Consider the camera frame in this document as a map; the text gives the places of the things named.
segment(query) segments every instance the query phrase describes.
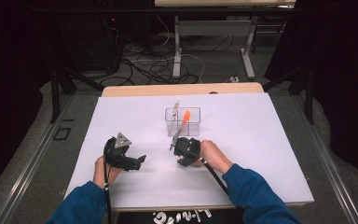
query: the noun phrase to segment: human hand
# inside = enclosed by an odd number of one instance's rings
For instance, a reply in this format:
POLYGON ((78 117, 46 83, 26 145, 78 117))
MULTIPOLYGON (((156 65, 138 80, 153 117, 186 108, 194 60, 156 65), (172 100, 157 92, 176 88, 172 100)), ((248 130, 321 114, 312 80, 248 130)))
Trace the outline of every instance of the human hand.
MULTIPOLYGON (((123 169, 111 167, 109 164, 106 164, 106 173, 109 175, 109 185, 113 184, 113 181, 115 181, 121 171, 123 171, 123 169)), ((94 178, 92 179, 92 182, 101 189, 104 189, 103 156, 98 158, 95 162, 94 178)))
POLYGON ((203 140, 201 142, 200 155, 212 168, 222 174, 225 174, 233 164, 211 140, 203 140))

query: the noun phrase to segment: table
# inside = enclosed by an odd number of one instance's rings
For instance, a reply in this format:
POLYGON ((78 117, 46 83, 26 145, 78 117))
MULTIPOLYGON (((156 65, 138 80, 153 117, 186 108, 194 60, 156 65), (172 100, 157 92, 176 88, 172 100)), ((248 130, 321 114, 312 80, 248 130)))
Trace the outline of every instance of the table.
MULTIPOLYGON (((261 7, 293 5, 296 0, 156 0, 156 7, 261 7)), ((255 78, 255 72, 249 59, 249 52, 255 35, 257 17, 249 21, 180 21, 175 16, 175 58, 173 77, 180 76, 182 49, 180 35, 232 35, 245 36, 245 48, 241 49, 241 57, 246 75, 255 78)))
POLYGON ((314 201, 273 104, 257 83, 106 88, 66 195, 92 178, 105 142, 122 132, 132 141, 127 156, 147 157, 139 171, 123 172, 111 187, 115 212, 233 208, 207 169, 180 166, 168 150, 164 110, 177 100, 201 108, 198 139, 213 139, 229 158, 256 170, 287 204, 314 201))

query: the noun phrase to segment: person's left hand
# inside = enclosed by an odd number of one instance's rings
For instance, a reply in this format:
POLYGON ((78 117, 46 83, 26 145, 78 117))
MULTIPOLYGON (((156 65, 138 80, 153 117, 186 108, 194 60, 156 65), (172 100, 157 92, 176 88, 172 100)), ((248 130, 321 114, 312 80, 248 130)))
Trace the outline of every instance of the person's left hand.
MULTIPOLYGON (((106 164, 106 173, 109 175, 109 185, 113 184, 113 181, 115 181, 121 171, 123 171, 123 169, 111 167, 109 164, 106 164)), ((101 189, 104 189, 103 156, 98 158, 95 162, 94 178, 92 179, 92 182, 101 189)))

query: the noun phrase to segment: person's right hand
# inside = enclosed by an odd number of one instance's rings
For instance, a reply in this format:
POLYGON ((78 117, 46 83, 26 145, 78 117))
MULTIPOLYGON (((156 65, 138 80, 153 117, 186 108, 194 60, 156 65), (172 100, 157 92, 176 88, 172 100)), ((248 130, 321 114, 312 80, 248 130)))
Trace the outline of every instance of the person's right hand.
POLYGON ((225 174, 233 164, 211 140, 203 140, 201 142, 200 155, 212 168, 222 174, 225 174))

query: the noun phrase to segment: transparent container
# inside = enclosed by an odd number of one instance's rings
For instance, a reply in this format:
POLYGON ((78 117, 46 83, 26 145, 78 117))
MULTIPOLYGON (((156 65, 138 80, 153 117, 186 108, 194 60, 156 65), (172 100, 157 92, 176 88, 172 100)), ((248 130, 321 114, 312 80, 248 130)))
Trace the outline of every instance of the transparent container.
POLYGON ((165 109, 165 121, 167 123, 168 136, 174 136, 182 126, 186 111, 190 112, 190 118, 185 123, 180 136, 198 136, 200 134, 200 109, 198 107, 178 107, 165 109))

